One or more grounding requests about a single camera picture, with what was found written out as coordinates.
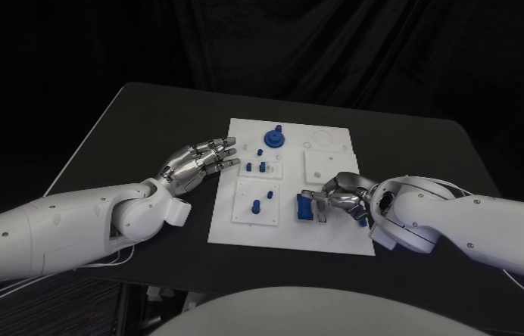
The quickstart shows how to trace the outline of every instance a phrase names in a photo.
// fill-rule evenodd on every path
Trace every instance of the blue rectangular block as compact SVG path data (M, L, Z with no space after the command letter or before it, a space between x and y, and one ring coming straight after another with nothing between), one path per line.
M297 219L313 220L312 199L297 194Z

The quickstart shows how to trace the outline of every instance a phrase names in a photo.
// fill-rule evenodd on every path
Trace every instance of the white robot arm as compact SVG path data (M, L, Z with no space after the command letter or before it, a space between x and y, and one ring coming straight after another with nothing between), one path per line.
M224 160L234 144L229 137L186 146L143 183L55 194L1 213L0 282L63 272L107 257L151 238L163 221L183 226L190 205L176 196L238 164L238 159Z
M339 173L322 192L302 196L355 219L371 216L369 237L387 249L400 244L431 253L444 235L473 260L524 275L524 203L466 193L434 179L404 176L377 184Z

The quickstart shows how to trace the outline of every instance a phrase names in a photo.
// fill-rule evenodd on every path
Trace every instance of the robotic hand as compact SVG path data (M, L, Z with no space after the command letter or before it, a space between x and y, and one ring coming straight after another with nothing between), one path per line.
M225 160L234 144L228 137L187 145L143 183L55 194L1 213L0 282L76 268L151 238L163 221L183 226L190 205L174 196L239 163Z
M377 183L349 172L302 196L319 210L327 204L353 219L371 216L369 237L387 249L401 244L429 254L444 235L473 260L524 275L524 203L473 195L437 179L404 176Z

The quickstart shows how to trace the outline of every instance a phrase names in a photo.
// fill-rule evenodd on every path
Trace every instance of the blue knob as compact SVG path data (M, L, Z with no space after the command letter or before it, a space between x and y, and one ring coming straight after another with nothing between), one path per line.
M254 214L260 213L260 201L258 200L255 200L252 202L251 211L252 211Z
M281 134L281 126L276 126L276 130L271 130L264 135L264 143L267 147L278 148L284 143L284 135Z

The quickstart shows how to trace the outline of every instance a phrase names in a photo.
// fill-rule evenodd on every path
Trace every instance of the blue part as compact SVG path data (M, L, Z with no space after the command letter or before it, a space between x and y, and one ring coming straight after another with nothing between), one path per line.
M312 199L297 194L297 219L313 220Z
M276 130L271 130L264 135L264 143L267 147L278 148L284 143L284 135L281 134L281 126L276 126Z
M251 212L252 212L254 214L260 213L260 201L258 201L258 200L255 200L255 201L252 202Z

